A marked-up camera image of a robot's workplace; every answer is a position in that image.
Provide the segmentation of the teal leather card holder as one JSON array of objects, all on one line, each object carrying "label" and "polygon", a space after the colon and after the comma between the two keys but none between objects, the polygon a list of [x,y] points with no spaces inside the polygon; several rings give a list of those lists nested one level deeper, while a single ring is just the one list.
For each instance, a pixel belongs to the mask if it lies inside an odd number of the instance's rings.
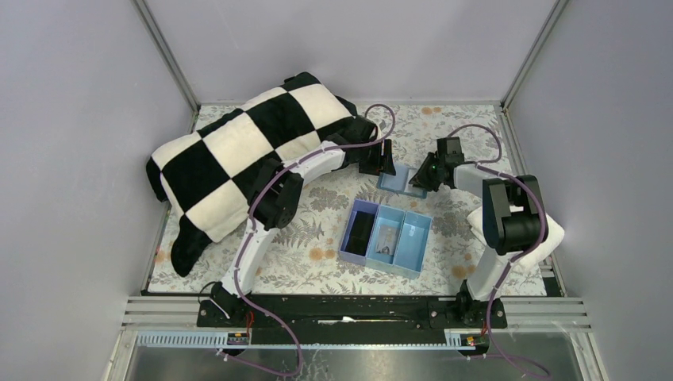
[{"label": "teal leather card holder", "polygon": [[377,188],[395,194],[425,199],[427,191],[410,184],[410,180],[417,174],[417,169],[405,164],[394,165],[395,174],[381,174],[377,182]]}]

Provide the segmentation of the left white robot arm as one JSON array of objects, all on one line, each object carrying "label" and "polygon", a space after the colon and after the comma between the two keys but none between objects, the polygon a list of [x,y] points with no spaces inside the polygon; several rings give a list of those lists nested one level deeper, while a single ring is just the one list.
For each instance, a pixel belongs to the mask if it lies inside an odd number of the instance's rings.
[{"label": "left white robot arm", "polygon": [[384,148],[391,146],[390,135],[395,124],[375,139],[371,139],[367,132],[370,127],[375,129],[377,125],[365,117],[357,117],[348,132],[350,137],[362,137],[363,141],[356,143],[337,133],[304,156],[281,164],[268,162],[263,166],[263,177],[252,193],[244,238],[225,275],[213,283],[209,299],[202,303],[203,308],[212,306],[217,317],[234,324],[244,320],[250,310],[280,320],[249,298],[260,261],[275,236],[294,218],[306,184],[351,164],[366,163],[373,156],[379,158]]}]

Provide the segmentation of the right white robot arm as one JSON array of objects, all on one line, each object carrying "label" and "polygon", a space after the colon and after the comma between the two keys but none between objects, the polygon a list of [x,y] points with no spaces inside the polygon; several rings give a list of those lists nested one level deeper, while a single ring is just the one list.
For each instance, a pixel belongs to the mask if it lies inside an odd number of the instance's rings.
[{"label": "right white robot arm", "polygon": [[486,242],[475,272],[463,281],[448,318],[476,328],[497,315],[500,289],[514,264],[548,237],[540,185],[534,175],[513,176],[466,161],[457,137],[440,138],[410,185],[438,191],[445,185],[482,200],[482,229]]}]

